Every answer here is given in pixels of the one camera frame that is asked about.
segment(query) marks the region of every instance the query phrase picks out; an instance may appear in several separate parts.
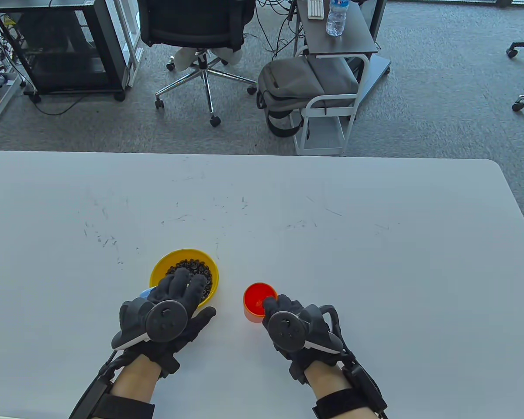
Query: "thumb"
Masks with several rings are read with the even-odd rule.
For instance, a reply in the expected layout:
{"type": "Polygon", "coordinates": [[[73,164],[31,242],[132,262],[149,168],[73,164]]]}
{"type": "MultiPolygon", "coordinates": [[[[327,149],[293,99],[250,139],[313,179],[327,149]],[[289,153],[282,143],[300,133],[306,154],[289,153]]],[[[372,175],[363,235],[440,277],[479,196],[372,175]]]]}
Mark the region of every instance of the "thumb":
{"type": "Polygon", "coordinates": [[[196,317],[193,317],[188,321],[188,324],[190,324],[191,329],[194,329],[196,332],[200,332],[200,330],[204,329],[210,323],[210,320],[212,320],[212,317],[216,315],[217,311],[214,309],[214,307],[206,307],[200,313],[196,315],[196,317]]]}

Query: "hand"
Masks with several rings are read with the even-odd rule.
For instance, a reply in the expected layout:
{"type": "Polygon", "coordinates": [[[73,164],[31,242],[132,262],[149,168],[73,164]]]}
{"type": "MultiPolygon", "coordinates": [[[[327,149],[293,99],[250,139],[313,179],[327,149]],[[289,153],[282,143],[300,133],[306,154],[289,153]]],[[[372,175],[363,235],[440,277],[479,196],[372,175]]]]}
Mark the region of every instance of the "hand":
{"type": "Polygon", "coordinates": [[[194,341],[200,331],[216,315],[214,307],[206,307],[196,317],[192,317],[200,304],[206,282],[207,279],[204,275],[194,275],[190,279],[190,272],[186,268],[179,268],[174,274],[167,275],[162,279],[159,285],[152,289],[148,295],[148,300],[154,304],[170,299],[180,302],[188,313],[188,324],[176,339],[168,343],[142,341],[128,348],[124,355],[134,358],[140,354],[146,355],[151,361],[162,367],[163,377],[175,373],[180,365],[173,355],[184,348],[187,343],[194,341]]]}
{"type": "MultiPolygon", "coordinates": [[[[278,311],[288,311],[295,315],[298,315],[304,307],[297,300],[291,301],[287,295],[279,295],[278,299],[274,297],[268,297],[264,300],[263,303],[265,317],[262,320],[262,324],[268,329],[268,322],[270,317],[277,313],[278,311]]],[[[328,354],[317,349],[306,349],[302,348],[299,351],[288,352],[284,349],[278,347],[274,344],[274,347],[278,352],[280,352],[286,359],[291,360],[290,373],[292,377],[296,380],[299,380],[301,383],[306,382],[306,377],[304,376],[304,371],[314,362],[321,361],[330,366],[336,365],[338,361],[337,354],[328,354]]]]}

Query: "black mesh chair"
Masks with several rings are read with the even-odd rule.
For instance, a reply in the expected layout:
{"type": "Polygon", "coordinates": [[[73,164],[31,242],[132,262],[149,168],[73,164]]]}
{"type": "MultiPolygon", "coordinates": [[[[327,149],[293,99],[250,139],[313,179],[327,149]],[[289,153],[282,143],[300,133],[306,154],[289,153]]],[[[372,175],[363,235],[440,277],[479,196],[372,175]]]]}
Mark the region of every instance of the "black mesh chair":
{"type": "MultiPolygon", "coordinates": [[[[164,108],[160,96],[201,76],[206,88],[210,108],[210,123],[221,123],[214,114],[210,97],[208,75],[236,80],[249,85],[248,93],[256,92],[256,81],[216,70],[221,58],[208,61],[209,48],[231,48],[238,51],[243,42],[243,28],[254,16],[256,0],[138,0],[142,41],[152,46],[166,44],[196,48],[197,63],[191,64],[192,72],[172,82],[155,94],[155,106],[164,108]]],[[[171,61],[167,68],[172,70],[171,61]]]]}

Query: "gray carpet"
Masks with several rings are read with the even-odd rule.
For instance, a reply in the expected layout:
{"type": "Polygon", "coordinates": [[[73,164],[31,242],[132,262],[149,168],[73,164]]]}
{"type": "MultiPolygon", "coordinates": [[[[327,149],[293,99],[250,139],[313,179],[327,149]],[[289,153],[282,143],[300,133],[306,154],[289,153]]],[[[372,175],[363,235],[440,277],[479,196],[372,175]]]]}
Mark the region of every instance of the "gray carpet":
{"type": "MultiPolygon", "coordinates": [[[[275,42],[283,18],[267,7],[259,12],[275,42]]],[[[252,36],[244,59],[232,70],[256,78],[271,54],[256,18],[246,32],[252,36]]],[[[524,49],[512,61],[505,55],[522,39],[524,8],[387,4],[378,42],[392,72],[360,108],[348,155],[492,159],[524,213],[524,110],[510,109],[524,93],[524,49]]],[[[153,92],[177,77],[165,69],[174,50],[146,48],[123,103],[93,96],[49,117],[26,97],[15,98],[0,120],[0,150],[294,153],[290,139],[268,132],[254,98],[234,82],[212,80],[218,128],[208,123],[200,80],[166,95],[164,111],[156,111],[153,92]]],[[[289,55],[286,49],[280,56],[289,55]]],[[[41,107],[58,112],[73,100],[45,96],[41,107]]]]}

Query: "red cup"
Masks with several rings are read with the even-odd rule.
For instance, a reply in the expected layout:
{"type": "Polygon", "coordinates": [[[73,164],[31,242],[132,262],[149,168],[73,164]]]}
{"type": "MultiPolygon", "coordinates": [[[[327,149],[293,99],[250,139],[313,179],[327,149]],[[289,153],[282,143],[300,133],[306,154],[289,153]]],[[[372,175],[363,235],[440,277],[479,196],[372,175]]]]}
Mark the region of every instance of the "red cup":
{"type": "Polygon", "coordinates": [[[253,323],[262,323],[264,319],[264,307],[262,302],[268,297],[278,298],[278,293],[268,284],[257,282],[248,287],[242,296],[242,305],[245,316],[253,323]]]}

